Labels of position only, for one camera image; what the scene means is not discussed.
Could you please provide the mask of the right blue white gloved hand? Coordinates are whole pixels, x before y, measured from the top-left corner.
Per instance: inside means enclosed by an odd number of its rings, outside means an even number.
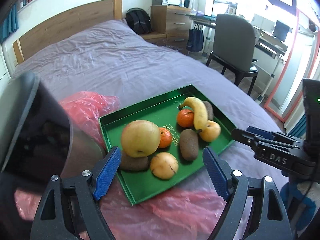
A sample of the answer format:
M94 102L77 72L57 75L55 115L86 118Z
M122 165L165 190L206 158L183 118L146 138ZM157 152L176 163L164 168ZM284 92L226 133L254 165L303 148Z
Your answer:
M280 191L291 231L301 237L319 211L319 183L295 180Z

